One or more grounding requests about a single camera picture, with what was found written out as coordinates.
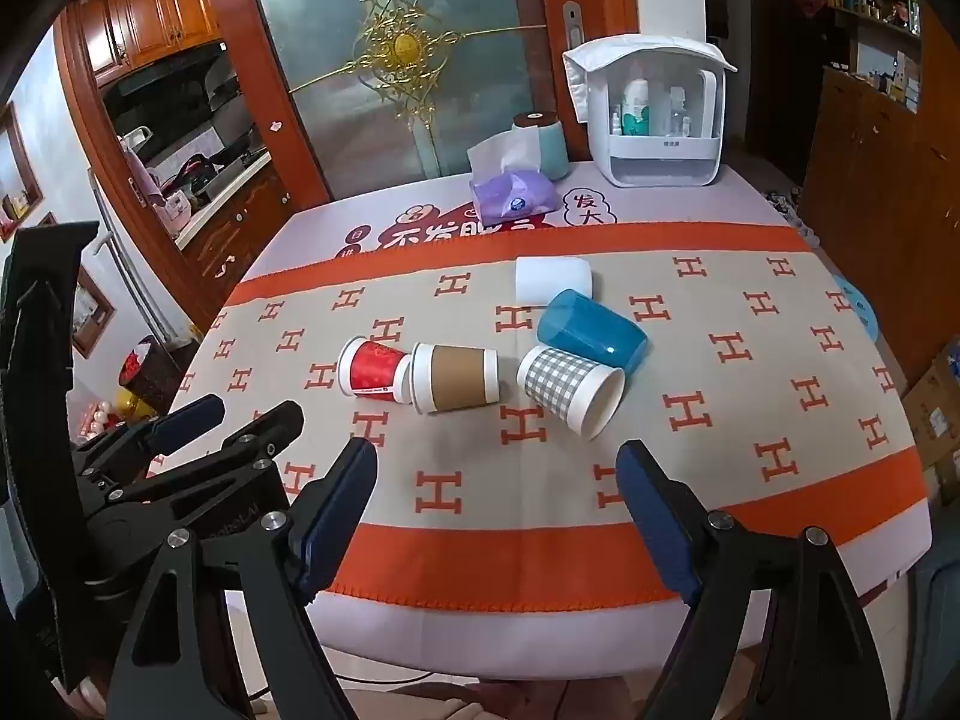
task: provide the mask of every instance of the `frosted glass panel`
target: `frosted glass panel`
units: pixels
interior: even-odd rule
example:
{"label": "frosted glass panel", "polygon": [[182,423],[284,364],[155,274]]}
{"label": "frosted glass panel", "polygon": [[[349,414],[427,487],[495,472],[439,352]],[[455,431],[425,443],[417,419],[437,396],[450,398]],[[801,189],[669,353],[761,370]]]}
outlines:
{"label": "frosted glass panel", "polygon": [[[294,104],[335,199],[465,172],[466,152],[474,143],[509,129],[517,113],[556,107],[545,29],[480,34],[450,47],[430,94],[435,112],[428,130],[419,119],[399,119],[395,106],[364,86],[358,74],[309,83],[364,52],[358,32],[366,8],[359,0],[260,2],[287,87],[294,90]],[[424,20],[432,34],[545,21],[541,0],[416,2],[439,20]],[[371,82],[363,71],[359,77]]]}

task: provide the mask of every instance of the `glass door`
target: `glass door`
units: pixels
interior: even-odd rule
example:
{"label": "glass door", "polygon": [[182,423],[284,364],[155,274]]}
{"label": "glass door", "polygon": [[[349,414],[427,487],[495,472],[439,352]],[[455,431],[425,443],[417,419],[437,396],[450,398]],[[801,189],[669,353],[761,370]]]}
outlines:
{"label": "glass door", "polygon": [[260,0],[334,199],[469,170],[555,110],[542,0]]}

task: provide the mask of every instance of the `wooden shelf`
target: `wooden shelf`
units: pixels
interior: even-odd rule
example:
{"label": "wooden shelf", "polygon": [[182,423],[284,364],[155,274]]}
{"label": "wooden shelf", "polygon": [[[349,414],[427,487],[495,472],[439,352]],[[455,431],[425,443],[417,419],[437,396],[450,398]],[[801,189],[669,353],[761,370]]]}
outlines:
{"label": "wooden shelf", "polygon": [[920,40],[920,35],[915,35],[909,29],[903,28],[902,26],[896,26],[894,23],[882,22],[880,19],[872,18],[872,16],[867,16],[864,13],[857,13],[856,10],[848,10],[845,7],[839,7],[837,5],[832,5],[830,7],[839,13],[847,13],[848,15],[856,16],[856,18],[861,20],[861,22],[870,23],[871,25],[879,26],[881,29],[894,32],[902,38],[916,43],[918,46],[920,45],[920,42],[922,42]]}

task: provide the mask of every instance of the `blue plastic cup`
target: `blue plastic cup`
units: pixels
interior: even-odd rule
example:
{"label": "blue plastic cup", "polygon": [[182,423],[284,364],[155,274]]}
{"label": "blue plastic cup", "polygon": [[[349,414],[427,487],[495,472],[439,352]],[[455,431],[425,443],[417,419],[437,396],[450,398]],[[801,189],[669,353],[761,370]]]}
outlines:
{"label": "blue plastic cup", "polygon": [[550,301],[536,326],[536,339],[587,360],[622,367],[628,376],[637,370],[647,346],[647,334],[630,319],[574,290],[563,290]]}

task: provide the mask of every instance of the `white storage box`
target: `white storage box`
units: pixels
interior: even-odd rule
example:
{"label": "white storage box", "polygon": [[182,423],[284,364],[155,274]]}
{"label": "white storage box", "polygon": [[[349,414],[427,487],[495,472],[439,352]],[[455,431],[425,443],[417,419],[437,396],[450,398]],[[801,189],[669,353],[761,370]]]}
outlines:
{"label": "white storage box", "polygon": [[[725,70],[736,68],[715,46],[651,35],[617,35],[565,52],[566,75],[587,123],[590,153],[600,172],[618,187],[704,186],[720,167],[726,104]],[[650,135],[611,134],[613,106],[635,77],[647,80]],[[690,137],[670,136],[670,87],[685,90]]]}

